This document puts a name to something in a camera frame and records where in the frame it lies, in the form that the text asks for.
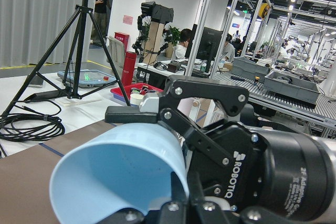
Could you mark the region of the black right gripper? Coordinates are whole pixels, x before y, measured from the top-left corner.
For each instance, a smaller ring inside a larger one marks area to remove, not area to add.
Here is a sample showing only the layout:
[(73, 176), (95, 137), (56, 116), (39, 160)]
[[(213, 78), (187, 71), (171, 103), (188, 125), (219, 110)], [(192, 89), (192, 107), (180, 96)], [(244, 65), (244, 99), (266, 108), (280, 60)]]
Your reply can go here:
[(333, 140), (259, 121), (246, 105), (240, 123), (219, 121), (205, 134), (233, 160), (220, 166), (188, 144), (189, 169), (198, 172), (206, 196), (238, 211), (265, 207), (288, 219), (333, 218)]

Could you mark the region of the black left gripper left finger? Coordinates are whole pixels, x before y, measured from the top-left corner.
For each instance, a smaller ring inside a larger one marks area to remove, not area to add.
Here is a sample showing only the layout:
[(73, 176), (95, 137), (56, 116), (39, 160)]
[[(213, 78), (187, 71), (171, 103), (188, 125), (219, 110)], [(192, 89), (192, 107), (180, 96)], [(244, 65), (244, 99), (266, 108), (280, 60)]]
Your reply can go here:
[(171, 200), (160, 210), (151, 210), (146, 216), (147, 223), (186, 223), (187, 197), (182, 183), (175, 172), (171, 172)]

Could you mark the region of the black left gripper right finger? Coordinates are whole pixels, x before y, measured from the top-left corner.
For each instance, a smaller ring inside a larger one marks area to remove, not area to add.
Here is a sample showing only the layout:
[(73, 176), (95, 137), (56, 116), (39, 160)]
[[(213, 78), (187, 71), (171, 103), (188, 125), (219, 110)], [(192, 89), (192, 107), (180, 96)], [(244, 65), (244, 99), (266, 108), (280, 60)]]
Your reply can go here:
[(187, 183), (190, 191), (187, 223), (229, 223), (217, 203), (205, 200), (197, 172), (188, 172)]

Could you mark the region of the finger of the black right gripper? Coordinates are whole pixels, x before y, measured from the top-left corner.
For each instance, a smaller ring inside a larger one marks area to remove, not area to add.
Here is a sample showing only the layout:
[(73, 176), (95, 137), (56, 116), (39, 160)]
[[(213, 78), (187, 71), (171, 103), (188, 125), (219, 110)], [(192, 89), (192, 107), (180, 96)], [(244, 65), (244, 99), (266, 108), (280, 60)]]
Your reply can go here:
[(178, 110), (185, 98), (212, 99), (229, 116), (237, 116), (248, 101), (249, 91), (230, 81), (171, 75), (160, 93), (145, 95), (138, 106), (109, 106), (107, 123), (159, 123), (180, 133), (187, 144), (195, 147), (220, 166), (233, 160), (232, 155), (208, 137), (194, 121)]

